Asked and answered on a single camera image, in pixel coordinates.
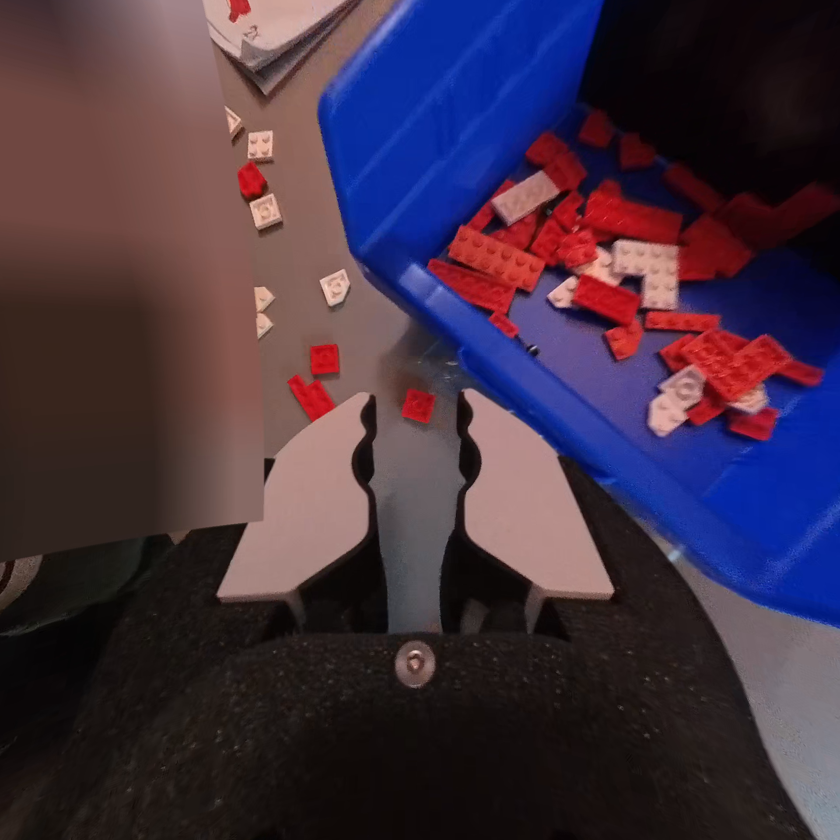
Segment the lego instruction booklet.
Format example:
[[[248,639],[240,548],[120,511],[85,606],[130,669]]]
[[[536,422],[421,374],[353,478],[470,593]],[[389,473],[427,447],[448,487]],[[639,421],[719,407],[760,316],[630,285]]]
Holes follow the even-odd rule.
[[[357,1],[204,1],[212,41],[259,92],[285,85]]]

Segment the person's dark jacket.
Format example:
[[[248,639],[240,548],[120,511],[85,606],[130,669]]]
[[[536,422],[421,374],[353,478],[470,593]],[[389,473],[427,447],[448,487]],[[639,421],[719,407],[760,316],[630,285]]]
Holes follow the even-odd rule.
[[[1,637],[63,623],[131,593],[176,546],[170,534],[1,563]]]

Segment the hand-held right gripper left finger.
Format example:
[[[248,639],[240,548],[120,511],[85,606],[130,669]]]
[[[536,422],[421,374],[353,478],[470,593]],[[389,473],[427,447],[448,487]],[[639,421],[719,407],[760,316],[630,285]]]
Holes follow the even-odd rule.
[[[275,458],[264,517],[249,523],[217,589],[222,603],[284,604],[382,623],[382,555],[371,488],[376,400],[359,392],[304,428]]]

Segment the pile of red white pieces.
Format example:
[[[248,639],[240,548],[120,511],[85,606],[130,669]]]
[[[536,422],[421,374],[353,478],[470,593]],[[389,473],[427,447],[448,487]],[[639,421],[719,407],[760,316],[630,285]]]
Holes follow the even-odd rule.
[[[635,356],[647,333],[675,337],[656,353],[668,377],[647,405],[652,434],[724,417],[730,434],[769,441],[780,412],[767,382],[814,387],[823,369],[767,334],[744,338],[725,330],[718,314],[682,309],[681,286],[734,279],[760,251],[838,214],[838,195],[813,183],[776,205],[750,193],[725,198],[683,164],[668,164],[664,187],[698,211],[686,223],[674,209],[628,196],[615,178],[587,192],[582,147],[614,150],[624,174],[657,166],[655,148],[637,133],[617,132],[601,110],[585,115],[574,144],[544,131],[524,155],[532,173],[501,183],[427,270],[531,355],[539,350],[522,339],[511,306],[558,270],[564,277],[548,292],[549,307],[601,324],[615,362]]]

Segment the blue divided plastic bin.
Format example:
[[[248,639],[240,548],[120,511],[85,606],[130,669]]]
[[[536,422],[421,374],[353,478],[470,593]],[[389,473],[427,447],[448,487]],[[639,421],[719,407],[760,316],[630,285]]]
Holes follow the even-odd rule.
[[[367,279],[448,341],[489,394],[576,460],[703,573],[752,602],[838,627],[838,280],[794,251],[694,284],[689,311],[768,333],[825,371],[768,384],[766,443],[721,420],[657,437],[665,372],[648,333],[610,360],[603,326],[563,315],[546,271],[513,319],[537,359],[427,271],[538,134],[571,138],[602,2],[400,2],[322,94],[318,117],[350,252]]]

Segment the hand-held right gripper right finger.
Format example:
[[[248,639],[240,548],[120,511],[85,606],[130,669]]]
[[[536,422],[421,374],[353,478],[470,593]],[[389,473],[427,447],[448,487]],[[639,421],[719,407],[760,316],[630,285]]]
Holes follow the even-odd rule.
[[[560,456],[474,388],[458,394],[456,431],[444,632],[565,635],[562,602],[608,603],[616,588]]]

